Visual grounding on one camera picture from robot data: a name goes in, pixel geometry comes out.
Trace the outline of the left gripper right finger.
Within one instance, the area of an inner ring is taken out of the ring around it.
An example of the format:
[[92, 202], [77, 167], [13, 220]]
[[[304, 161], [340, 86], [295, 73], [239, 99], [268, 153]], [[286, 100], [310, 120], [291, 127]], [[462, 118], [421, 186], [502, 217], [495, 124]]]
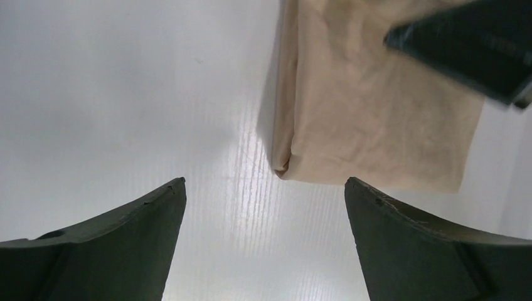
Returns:
[[355, 177], [344, 198], [370, 299], [531, 299], [530, 240], [453, 223]]

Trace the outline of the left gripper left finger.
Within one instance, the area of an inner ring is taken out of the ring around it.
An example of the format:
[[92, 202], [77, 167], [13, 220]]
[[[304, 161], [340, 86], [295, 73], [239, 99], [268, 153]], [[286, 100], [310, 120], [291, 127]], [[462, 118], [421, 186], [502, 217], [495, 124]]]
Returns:
[[2, 300], [160, 300], [186, 208], [182, 177], [36, 239], [1, 243]]

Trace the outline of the beige t shirt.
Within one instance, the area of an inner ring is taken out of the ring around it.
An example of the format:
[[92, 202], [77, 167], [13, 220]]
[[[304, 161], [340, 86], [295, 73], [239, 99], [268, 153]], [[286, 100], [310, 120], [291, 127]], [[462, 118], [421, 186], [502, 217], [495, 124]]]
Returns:
[[484, 98], [388, 50], [396, 23], [457, 1], [285, 2], [272, 169], [283, 180], [454, 193]]

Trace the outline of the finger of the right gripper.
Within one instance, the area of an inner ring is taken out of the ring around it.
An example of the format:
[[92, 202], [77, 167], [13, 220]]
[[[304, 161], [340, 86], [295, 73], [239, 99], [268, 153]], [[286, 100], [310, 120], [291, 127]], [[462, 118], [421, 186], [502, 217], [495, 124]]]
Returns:
[[531, 1], [472, 1], [392, 27], [384, 42], [505, 106], [531, 105]]

